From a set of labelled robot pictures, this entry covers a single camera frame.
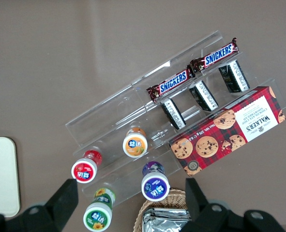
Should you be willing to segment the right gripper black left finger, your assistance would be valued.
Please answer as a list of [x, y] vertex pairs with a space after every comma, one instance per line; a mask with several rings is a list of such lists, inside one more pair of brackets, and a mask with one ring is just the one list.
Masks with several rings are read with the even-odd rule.
[[61, 232], [78, 205], [77, 182], [67, 179], [44, 204], [22, 214], [25, 232]]

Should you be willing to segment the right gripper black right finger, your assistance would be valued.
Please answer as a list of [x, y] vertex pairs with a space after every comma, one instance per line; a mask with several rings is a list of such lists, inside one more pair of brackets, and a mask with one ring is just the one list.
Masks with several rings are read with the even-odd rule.
[[219, 203], [210, 203], [193, 178], [185, 180], [185, 196], [191, 221], [186, 232], [221, 232], [228, 223], [229, 211]]

